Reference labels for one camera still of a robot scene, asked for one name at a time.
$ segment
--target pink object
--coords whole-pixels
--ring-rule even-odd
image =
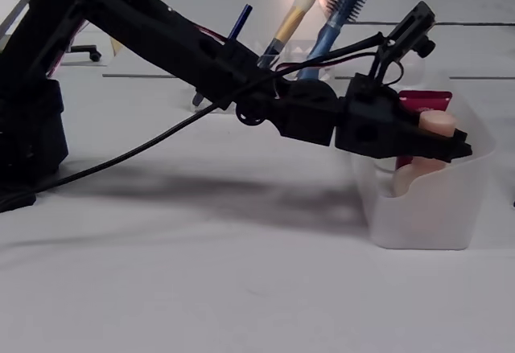
[[[454,136],[456,125],[456,118],[447,112],[430,110],[420,114],[420,128],[448,138]],[[414,158],[411,164],[395,172],[393,194],[395,196],[405,195],[416,178],[442,170],[445,166],[445,162],[433,158]]]
[[[415,112],[427,110],[446,111],[452,99],[451,92],[437,92],[432,90],[403,90],[399,93],[399,98],[404,106]],[[397,158],[395,169],[411,164],[411,156],[401,156]]]

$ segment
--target blue makeup brush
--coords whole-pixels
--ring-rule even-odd
[[[347,22],[357,20],[361,8],[367,0],[329,0],[328,10],[331,14],[326,24],[319,32],[316,44],[307,57],[309,60],[328,53],[338,35],[340,35],[342,26]],[[299,72],[297,76],[300,80],[318,79],[319,69],[306,68]]]

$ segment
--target makeup brush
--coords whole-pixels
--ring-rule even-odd
[[[260,68],[270,68],[275,58],[281,54],[291,36],[297,31],[304,15],[313,7],[316,0],[295,0],[290,11],[282,21],[274,39],[261,56],[257,65]]]
[[[340,35],[342,26],[347,22],[355,22],[361,8],[367,0],[329,0],[328,10],[331,15],[328,21],[319,32],[315,47],[307,57],[309,60],[328,53],[336,38]],[[298,77],[299,79],[318,79],[319,69],[306,68],[303,69]]]

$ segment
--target red wire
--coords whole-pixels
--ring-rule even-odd
[[[201,25],[197,25],[196,23],[193,23],[193,25],[195,25],[195,27],[203,33],[211,35],[213,38],[218,39],[220,42],[227,42],[227,38],[225,38],[222,34],[218,34],[216,31],[213,31]]]

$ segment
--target black cable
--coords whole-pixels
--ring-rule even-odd
[[[395,63],[401,69],[401,75],[395,81],[392,81],[392,82],[390,82],[388,84],[385,84],[385,86],[391,86],[391,85],[398,84],[399,82],[401,82],[402,78],[404,77],[404,74],[405,74],[404,65],[401,64],[400,62],[395,62]]]
[[[106,170],[112,166],[116,166],[126,160],[129,160],[130,158],[133,158],[134,156],[137,156],[138,154],[165,141],[166,139],[168,139],[175,133],[178,133],[180,130],[182,130],[182,129],[188,127],[189,125],[193,124],[194,122],[198,121],[200,118],[207,116],[208,114],[210,114],[210,112],[218,109],[221,105],[224,105],[228,102],[232,102],[232,101],[236,100],[242,94],[253,90],[257,86],[259,86],[267,81],[274,80],[279,77],[287,76],[288,74],[291,74],[293,72],[297,72],[301,69],[308,68],[308,67],[316,65],[316,64],[321,64],[328,60],[338,59],[343,55],[349,55],[356,51],[362,51],[362,50],[366,50],[366,49],[369,49],[374,46],[379,46],[383,42],[383,40],[384,40],[384,37],[382,36],[382,34],[378,33],[377,35],[374,35],[373,37],[364,39],[361,42],[354,43],[353,45],[349,45],[347,47],[342,47],[341,49],[331,51],[331,52],[327,53],[326,55],[322,55],[320,57],[314,58],[313,60],[308,60],[301,64],[293,65],[293,66],[286,68],[284,70],[281,70],[279,72],[271,72],[268,76],[264,76],[264,77],[260,78],[259,80],[255,80],[254,82],[243,86],[242,88],[238,89],[237,91],[224,97],[222,100],[220,100],[216,103],[213,103],[212,105],[208,106],[206,109],[198,112],[197,114],[187,118],[184,121],[181,121],[179,124],[177,124],[173,128],[160,134],[158,137],[153,138],[152,140],[146,142],[145,144],[139,146],[138,148],[135,148],[135,149],[127,152],[126,154],[118,156],[117,158],[109,160],[108,162],[99,164],[98,166],[89,168],[88,170],[83,170],[81,172],[78,172],[78,173],[68,176],[66,178],[59,179],[56,181],[51,181],[51,182],[45,183],[39,187],[34,187],[27,191],[13,195],[11,197],[7,197],[3,202],[0,203],[0,212],[8,211],[9,209],[14,209],[14,207],[17,207],[16,203],[19,200],[27,199],[27,198],[30,198],[33,195],[38,194],[40,192],[45,192],[45,191],[48,191],[48,190],[51,190],[51,189],[54,189],[57,187],[61,187],[65,184],[73,183],[76,180],[86,178],[88,176],[91,176],[92,174],[96,174],[96,173]]]
[[[381,62],[381,66],[379,67],[379,71],[377,72],[377,76],[375,78],[377,84],[382,84],[383,80],[385,79],[386,72],[388,71],[388,68],[392,63],[396,63],[401,68],[402,72],[404,72],[404,67],[401,65],[400,62],[397,62],[397,61],[386,61],[385,62],[385,61],[383,61],[383,62]],[[402,79],[402,77],[399,78],[398,80],[394,81],[393,84],[396,84],[401,79]]]
[[[376,57],[376,56],[377,56],[377,53],[372,53],[372,52],[358,53],[358,54],[354,54],[354,55],[347,55],[344,58],[340,58],[340,59],[337,59],[337,60],[331,60],[331,61],[328,61],[328,62],[323,62],[321,64],[312,65],[309,68],[329,68],[331,66],[336,66],[336,65],[339,65],[339,64],[344,64],[345,62],[356,60],[358,58]],[[279,71],[282,68],[289,68],[289,67],[291,67],[293,65],[297,65],[297,64],[299,64],[299,63],[297,63],[297,62],[283,62],[282,64],[279,64],[277,66],[276,71]]]

